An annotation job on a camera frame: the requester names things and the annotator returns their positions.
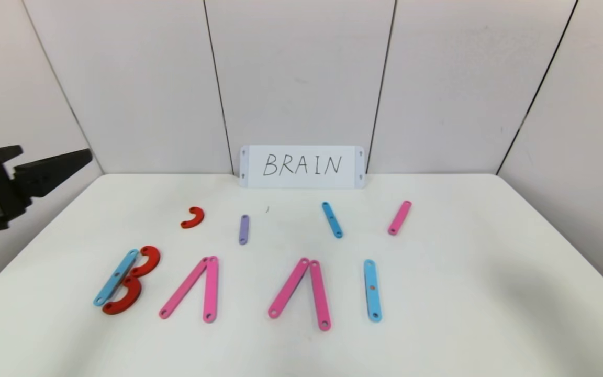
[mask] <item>wall seam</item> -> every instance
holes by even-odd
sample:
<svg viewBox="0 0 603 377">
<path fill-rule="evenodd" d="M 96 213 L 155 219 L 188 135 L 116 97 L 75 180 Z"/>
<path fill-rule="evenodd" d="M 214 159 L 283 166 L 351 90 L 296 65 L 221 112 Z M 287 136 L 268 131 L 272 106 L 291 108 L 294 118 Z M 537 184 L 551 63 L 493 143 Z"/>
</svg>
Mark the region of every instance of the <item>wall seam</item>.
<svg viewBox="0 0 603 377">
<path fill-rule="evenodd" d="M 543 82 L 545 81 L 546 76 L 548 75 L 548 71 L 550 71 L 551 66 L 553 65 L 553 60 L 555 60 L 557 51 L 560 49 L 560 45 L 562 45 L 562 40 L 564 39 L 564 35 L 567 33 L 567 28 L 569 28 L 569 24 L 572 22 L 572 17 L 574 17 L 574 11 L 576 10 L 576 5 L 578 5 L 578 0 L 576 0 L 574 2 L 574 7 L 572 7 L 572 12 L 569 14 L 569 18 L 567 19 L 567 24 L 565 24 L 564 29 L 562 30 L 562 35 L 560 35 L 560 39 L 557 41 L 557 46 L 555 46 L 555 51 L 553 51 L 553 56 L 551 57 L 550 61 L 548 62 L 548 67 L 546 67 L 546 71 L 543 72 L 543 77 L 541 77 L 541 81 L 539 82 L 537 91 L 534 92 L 534 97 L 532 97 L 532 101 L 529 103 L 529 107 L 527 107 L 527 111 L 524 113 L 524 117 L 522 117 L 520 126 L 518 126 L 518 130 L 515 132 L 515 135 L 513 136 L 513 140 L 511 141 L 511 143 L 509 145 L 509 149 L 507 149 L 507 153 L 504 155 L 504 158 L 502 159 L 502 163 L 497 168 L 497 172 L 495 173 L 495 175 L 499 175 L 499 172 L 502 170 L 504 162 L 506 162 L 507 157 L 509 157 L 510 150 L 511 150 L 511 148 L 513 148 L 513 144 L 515 143 L 515 140 L 518 138 L 518 135 L 520 134 L 522 125 L 524 125 L 524 121 L 527 120 L 527 115 L 529 115 L 529 111 L 532 110 L 534 101 L 536 101 L 537 96 L 539 95 L 539 91 L 541 90 L 541 87 L 543 86 Z"/>
<path fill-rule="evenodd" d="M 55 78 L 55 82 L 59 86 L 60 91 L 62 92 L 62 96 L 64 96 L 64 101 L 66 102 L 66 105 L 69 107 L 69 110 L 71 111 L 71 115 L 74 116 L 74 121 L 76 121 L 76 125 L 79 127 L 79 131 L 81 131 L 81 135 L 83 136 L 83 139 L 85 139 L 85 142 L 88 144 L 88 148 L 90 148 L 90 151 L 92 152 L 94 162 L 96 162 L 96 164 L 98 165 L 99 170 L 101 170 L 102 174 L 105 174 L 104 168 L 102 167 L 101 163 L 99 162 L 98 158 L 96 157 L 96 154 L 94 153 L 92 145 L 90 144 L 90 140 L 88 140 L 87 136 L 85 135 L 85 131 L 83 130 L 83 127 L 81 126 L 81 122 L 79 122 L 79 118 L 76 116 L 76 112 L 74 112 L 74 108 L 71 106 L 71 103 L 69 102 L 69 98 L 67 98 L 67 96 L 66 96 L 66 92 L 64 91 L 64 88 L 62 87 L 62 83 L 60 83 L 60 79 L 57 77 L 57 72 L 55 72 L 55 68 L 52 66 L 52 62 L 50 62 L 50 58 L 48 58 L 48 53 L 46 52 L 46 48 L 43 46 L 43 43 L 41 42 L 41 38 L 39 37 L 38 31 L 36 31 L 36 26 L 34 25 L 34 22 L 31 20 L 31 15 L 29 15 L 29 10 L 27 9 L 27 4 L 25 3 L 25 0 L 20 0 L 20 2 L 22 2 L 22 7 L 25 9 L 25 13 L 27 14 L 27 19 L 29 19 L 29 24 L 31 24 L 31 28 L 34 31 L 36 40 L 39 42 L 39 46 L 41 46 L 41 51 L 43 51 L 43 56 L 46 57 L 46 62 L 48 62 L 48 67 L 50 67 L 50 72 L 52 72 L 53 77 Z"/>
</svg>

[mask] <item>wall panel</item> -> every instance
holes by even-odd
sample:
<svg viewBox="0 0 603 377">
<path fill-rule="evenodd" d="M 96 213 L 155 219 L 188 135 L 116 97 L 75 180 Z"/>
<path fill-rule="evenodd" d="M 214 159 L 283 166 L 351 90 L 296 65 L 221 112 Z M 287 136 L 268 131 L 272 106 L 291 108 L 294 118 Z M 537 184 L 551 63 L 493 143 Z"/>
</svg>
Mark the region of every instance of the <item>wall panel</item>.
<svg viewBox="0 0 603 377">
<path fill-rule="evenodd" d="M 235 170 L 246 144 L 369 150 L 394 0 L 207 0 Z"/>
<path fill-rule="evenodd" d="M 495 173 L 574 0 L 399 0 L 368 172 Z"/>
<path fill-rule="evenodd" d="M 232 171 L 203 2 L 25 3 L 105 172 Z"/>
<path fill-rule="evenodd" d="M 578 3 L 499 175 L 603 274 L 603 1 Z"/>
</svg>

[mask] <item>white sign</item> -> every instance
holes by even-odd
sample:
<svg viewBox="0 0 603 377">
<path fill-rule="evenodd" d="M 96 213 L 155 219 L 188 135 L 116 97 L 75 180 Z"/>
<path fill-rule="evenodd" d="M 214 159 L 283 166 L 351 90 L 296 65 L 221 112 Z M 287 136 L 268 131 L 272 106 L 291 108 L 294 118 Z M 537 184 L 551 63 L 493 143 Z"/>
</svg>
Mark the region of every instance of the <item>white sign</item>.
<svg viewBox="0 0 603 377">
<path fill-rule="evenodd" d="M 361 189 L 364 149 L 359 146 L 243 146 L 239 184 L 288 189 Z"/>
</svg>

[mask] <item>white wall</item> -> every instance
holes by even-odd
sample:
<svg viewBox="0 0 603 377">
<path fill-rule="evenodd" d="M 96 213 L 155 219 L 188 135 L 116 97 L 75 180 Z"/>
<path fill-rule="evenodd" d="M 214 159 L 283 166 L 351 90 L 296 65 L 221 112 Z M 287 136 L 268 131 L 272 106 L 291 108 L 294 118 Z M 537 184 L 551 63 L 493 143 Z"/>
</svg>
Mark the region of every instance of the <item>white wall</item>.
<svg viewBox="0 0 603 377">
<path fill-rule="evenodd" d="M 578 3 L 499 175 L 603 274 L 603 0 Z"/>
<path fill-rule="evenodd" d="M 399 0 L 368 172 L 495 173 L 574 0 Z"/>
<path fill-rule="evenodd" d="M 88 148 L 22 2 L 0 0 L 0 146 L 12 144 L 25 153 L 8 167 Z M 93 161 L 0 231 L 0 271 L 99 175 Z"/>
<path fill-rule="evenodd" d="M 247 144 L 369 153 L 394 0 L 206 0 L 234 169 Z"/>
<path fill-rule="evenodd" d="M 232 172 L 203 2 L 25 3 L 105 172 Z"/>
</svg>

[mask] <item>toy letter set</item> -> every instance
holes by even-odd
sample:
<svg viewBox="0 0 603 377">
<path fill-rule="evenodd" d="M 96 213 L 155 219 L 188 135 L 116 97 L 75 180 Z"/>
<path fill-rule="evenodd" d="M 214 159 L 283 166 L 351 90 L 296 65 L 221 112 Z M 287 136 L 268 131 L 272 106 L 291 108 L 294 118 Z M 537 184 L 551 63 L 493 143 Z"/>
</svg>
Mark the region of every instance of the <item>toy letter set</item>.
<svg viewBox="0 0 603 377">
<path fill-rule="evenodd" d="M 241 170 L 239 182 L 243 187 L 258 188 L 319 188 L 319 189 L 359 189 L 364 187 L 364 150 L 356 146 L 244 146 L 241 148 Z M 388 227 L 383 226 L 392 236 L 396 236 L 404 225 L 404 221 L 412 208 L 410 201 L 400 203 L 399 207 L 393 203 L 393 220 Z M 341 239 L 349 236 L 340 225 L 340 213 L 336 213 L 330 203 L 318 203 L 328 223 L 328 236 Z M 201 223 L 204 220 L 204 209 L 190 207 L 189 213 L 194 215 L 192 219 L 180 222 L 183 231 L 201 231 Z M 242 215 L 239 219 L 241 226 L 239 233 L 234 234 L 234 241 L 245 246 L 248 244 L 250 234 L 249 215 Z M 155 267 L 161 261 L 160 251 L 154 246 L 143 246 L 140 250 L 127 251 L 110 276 L 105 276 L 103 288 L 96 294 L 93 301 L 95 306 L 101 307 L 107 315 L 117 315 L 134 306 L 143 291 L 143 284 L 148 274 L 154 273 Z M 146 257 L 146 261 L 139 267 L 134 267 L 139 258 Z M 381 299 L 376 272 L 376 262 L 368 259 L 362 261 L 364 265 L 364 306 L 369 320 L 374 323 L 383 320 Z M 173 289 L 170 287 L 170 297 L 166 303 L 158 309 L 160 319 L 169 319 L 178 304 L 183 300 L 194 284 L 205 276 L 206 285 L 204 289 L 204 312 L 202 320 L 206 324 L 213 324 L 218 319 L 218 265 L 217 256 L 206 256 L 200 259 L 197 265 L 191 269 L 189 275 L 181 281 L 180 285 Z M 328 306 L 328 300 L 323 282 L 321 262 L 302 258 L 295 264 L 290 261 L 290 274 L 285 282 L 281 282 L 282 288 L 278 291 L 273 303 L 267 308 L 262 308 L 262 313 L 268 314 L 271 320 L 283 316 L 285 305 L 295 289 L 304 283 L 304 277 L 308 273 L 306 281 L 310 280 L 316 306 L 316 317 L 318 328 L 328 331 L 332 328 L 332 318 Z M 117 301 L 111 301 L 115 291 L 124 286 L 127 293 Z"/>
</svg>

